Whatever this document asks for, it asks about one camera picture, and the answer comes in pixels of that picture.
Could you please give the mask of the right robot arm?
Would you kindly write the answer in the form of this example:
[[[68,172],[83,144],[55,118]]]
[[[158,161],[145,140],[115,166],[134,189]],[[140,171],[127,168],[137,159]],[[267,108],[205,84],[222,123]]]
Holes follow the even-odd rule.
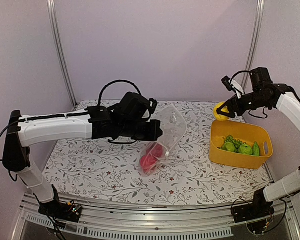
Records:
[[[250,93],[246,93],[241,84],[235,81],[235,77],[241,73],[250,77],[252,85]],[[290,127],[296,131],[294,136],[300,136],[300,98],[292,86],[274,83],[267,68],[238,71],[232,77],[223,77],[221,82],[228,91],[234,92],[234,96],[217,108],[218,115],[233,119],[259,108],[274,109],[290,122]],[[236,206],[231,213],[238,221],[272,215],[275,201],[298,193],[300,193],[300,166],[280,180],[257,190],[252,203]]]

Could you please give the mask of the clear zip top bag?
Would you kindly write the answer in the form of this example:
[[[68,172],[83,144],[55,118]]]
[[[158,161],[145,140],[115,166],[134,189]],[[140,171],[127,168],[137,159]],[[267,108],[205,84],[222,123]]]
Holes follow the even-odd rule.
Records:
[[[163,135],[159,137],[157,141],[148,143],[140,155],[140,159],[145,155],[150,155],[149,150],[155,143],[163,146],[163,156],[161,158],[157,158],[157,165],[154,171],[157,167],[159,167],[159,165],[168,159],[168,157],[176,148],[177,144],[184,137],[187,130],[186,120],[173,104],[167,106],[161,112],[159,112],[156,115],[156,119],[161,121],[160,128],[163,131]],[[145,176],[151,175],[154,171],[150,174],[143,173],[140,167],[140,159],[139,171]]]

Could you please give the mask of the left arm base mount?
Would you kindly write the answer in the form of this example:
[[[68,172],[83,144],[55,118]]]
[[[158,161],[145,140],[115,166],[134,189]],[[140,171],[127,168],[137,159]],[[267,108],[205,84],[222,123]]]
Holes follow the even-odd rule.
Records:
[[[80,204],[74,204],[72,202],[67,204],[54,200],[48,203],[39,202],[38,212],[52,219],[78,223],[81,218],[82,210],[83,208]]]

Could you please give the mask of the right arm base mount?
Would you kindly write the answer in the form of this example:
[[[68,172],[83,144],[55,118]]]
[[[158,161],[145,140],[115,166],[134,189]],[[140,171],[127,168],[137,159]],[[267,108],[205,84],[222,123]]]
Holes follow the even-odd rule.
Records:
[[[263,200],[249,203],[239,198],[231,205],[230,212],[236,224],[251,221],[247,224],[247,229],[254,235],[262,235],[268,230],[275,213],[273,203]]]

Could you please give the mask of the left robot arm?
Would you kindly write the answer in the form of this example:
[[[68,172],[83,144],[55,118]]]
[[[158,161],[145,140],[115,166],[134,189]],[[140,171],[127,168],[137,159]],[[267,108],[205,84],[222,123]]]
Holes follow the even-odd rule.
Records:
[[[119,137],[133,141],[155,142],[163,135],[161,122],[145,117],[152,115],[158,102],[138,93],[128,92],[110,107],[100,104],[68,113],[29,116],[15,110],[10,115],[2,164],[16,173],[53,216],[64,213],[58,192],[47,182],[38,166],[30,160],[30,146],[65,139],[104,139],[110,142]]]

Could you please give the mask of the red apple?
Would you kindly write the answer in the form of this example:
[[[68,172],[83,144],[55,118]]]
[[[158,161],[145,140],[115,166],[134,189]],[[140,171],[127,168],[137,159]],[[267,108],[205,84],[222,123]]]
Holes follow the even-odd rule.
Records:
[[[157,161],[157,158],[152,155],[144,155],[139,162],[142,172],[147,175],[153,172],[156,168]]]
[[[149,150],[149,154],[155,158],[161,158],[164,155],[164,148],[158,143],[154,143]]]

